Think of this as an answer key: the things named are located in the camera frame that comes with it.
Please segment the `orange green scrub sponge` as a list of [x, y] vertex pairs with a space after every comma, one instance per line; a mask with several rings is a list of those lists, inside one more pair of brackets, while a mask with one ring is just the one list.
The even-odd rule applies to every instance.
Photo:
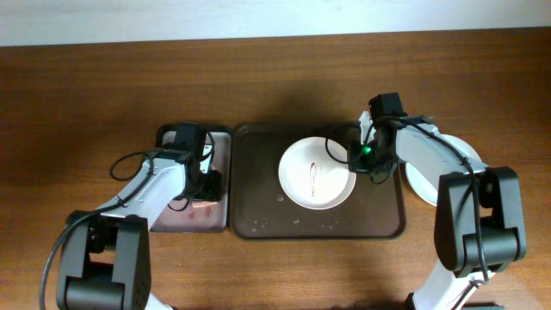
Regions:
[[192, 201], [191, 206], [193, 208], [207, 208], [216, 205], [216, 201]]

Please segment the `pinkish white plate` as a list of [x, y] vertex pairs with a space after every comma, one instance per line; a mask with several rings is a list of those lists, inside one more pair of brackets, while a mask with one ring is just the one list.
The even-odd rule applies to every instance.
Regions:
[[307, 137], [283, 154], [278, 178], [283, 192], [297, 205], [326, 210], [343, 203], [356, 185], [356, 174], [345, 163], [347, 150], [334, 140]]

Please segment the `pale green plate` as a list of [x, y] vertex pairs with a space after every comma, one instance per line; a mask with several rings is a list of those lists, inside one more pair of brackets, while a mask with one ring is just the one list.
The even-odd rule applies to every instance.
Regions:
[[449, 134], [444, 134], [443, 138], [446, 139], [465, 158], [468, 158], [470, 161], [481, 161], [479, 154], [466, 141]]

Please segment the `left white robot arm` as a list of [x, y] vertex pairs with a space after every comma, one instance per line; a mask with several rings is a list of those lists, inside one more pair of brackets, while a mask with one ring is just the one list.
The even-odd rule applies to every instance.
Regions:
[[165, 309], [152, 293], [149, 232], [173, 201], [216, 202], [222, 175], [211, 170], [214, 127], [179, 122], [161, 126], [155, 146], [140, 151], [140, 167], [126, 187], [93, 211], [76, 210], [65, 221], [41, 278], [61, 256], [56, 303], [60, 309]]

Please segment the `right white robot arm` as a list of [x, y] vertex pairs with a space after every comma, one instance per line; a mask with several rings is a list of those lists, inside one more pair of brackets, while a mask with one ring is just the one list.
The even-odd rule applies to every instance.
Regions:
[[351, 143], [350, 171], [378, 183], [399, 164], [410, 164], [437, 189], [435, 267], [410, 293], [408, 309], [460, 309], [474, 291], [527, 253], [517, 173], [470, 158], [423, 115], [409, 116], [399, 94], [379, 94]]

